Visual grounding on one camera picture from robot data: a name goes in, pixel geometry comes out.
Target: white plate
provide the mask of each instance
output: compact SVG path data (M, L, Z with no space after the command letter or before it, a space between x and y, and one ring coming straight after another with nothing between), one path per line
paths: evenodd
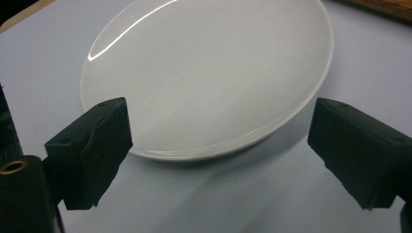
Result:
M86 111L124 96L134 154L210 158L295 116L322 84L332 51L319 0L138 0L92 46L82 104Z

